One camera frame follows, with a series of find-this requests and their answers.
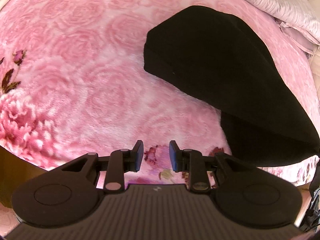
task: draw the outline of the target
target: pink bed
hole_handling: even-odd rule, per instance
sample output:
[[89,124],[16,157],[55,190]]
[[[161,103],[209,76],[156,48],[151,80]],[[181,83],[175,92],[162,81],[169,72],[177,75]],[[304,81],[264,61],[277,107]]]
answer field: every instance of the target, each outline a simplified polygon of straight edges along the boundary
[[[0,145],[50,170],[87,152],[104,156],[132,148],[141,139],[141,170],[127,173],[126,183],[186,182],[186,174],[171,170],[170,140],[204,155],[231,154],[218,110],[143,70],[147,32],[190,5],[243,19],[320,131],[306,55],[273,17],[245,0],[10,0],[0,12],[1,79],[11,68],[17,73],[13,52],[27,50],[27,56],[15,78],[21,84],[0,97]],[[318,160],[264,170],[302,185],[313,178]],[[10,214],[0,213],[0,235],[15,223]]]

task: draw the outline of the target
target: folded black clothing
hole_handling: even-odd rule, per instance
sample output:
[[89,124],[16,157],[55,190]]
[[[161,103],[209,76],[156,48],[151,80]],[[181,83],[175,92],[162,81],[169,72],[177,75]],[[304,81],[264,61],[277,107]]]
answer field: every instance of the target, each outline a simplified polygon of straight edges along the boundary
[[180,11],[148,32],[144,69],[220,109],[236,158],[276,167],[319,154],[319,135],[267,46],[234,15],[204,6]]

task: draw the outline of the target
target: dark leaf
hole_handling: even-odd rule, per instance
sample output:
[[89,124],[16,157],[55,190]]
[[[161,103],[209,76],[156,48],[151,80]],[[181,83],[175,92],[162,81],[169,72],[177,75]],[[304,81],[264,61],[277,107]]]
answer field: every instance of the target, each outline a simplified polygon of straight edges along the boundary
[[12,82],[9,86],[7,86],[5,89],[4,89],[4,93],[8,93],[9,91],[13,90],[13,89],[16,89],[18,85],[21,84],[21,81],[19,82]]
[[14,69],[12,68],[4,75],[4,78],[1,83],[2,90],[4,90],[8,86],[8,84],[10,83],[13,71],[14,71]]

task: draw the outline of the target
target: white logo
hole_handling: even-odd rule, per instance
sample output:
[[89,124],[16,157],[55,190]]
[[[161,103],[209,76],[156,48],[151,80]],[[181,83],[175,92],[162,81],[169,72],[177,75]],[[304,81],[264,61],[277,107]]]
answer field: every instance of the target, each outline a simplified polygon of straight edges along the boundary
[[153,190],[158,192],[159,190],[161,190],[161,188],[158,186],[158,187],[154,187]]

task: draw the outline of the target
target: purple flower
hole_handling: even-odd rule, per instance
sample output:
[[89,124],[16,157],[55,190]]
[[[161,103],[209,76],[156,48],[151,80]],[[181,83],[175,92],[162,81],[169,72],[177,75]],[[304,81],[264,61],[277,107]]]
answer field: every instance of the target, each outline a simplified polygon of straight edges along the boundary
[[18,66],[20,66],[25,57],[26,57],[26,51],[22,49],[18,50],[15,54],[13,54],[13,62]]

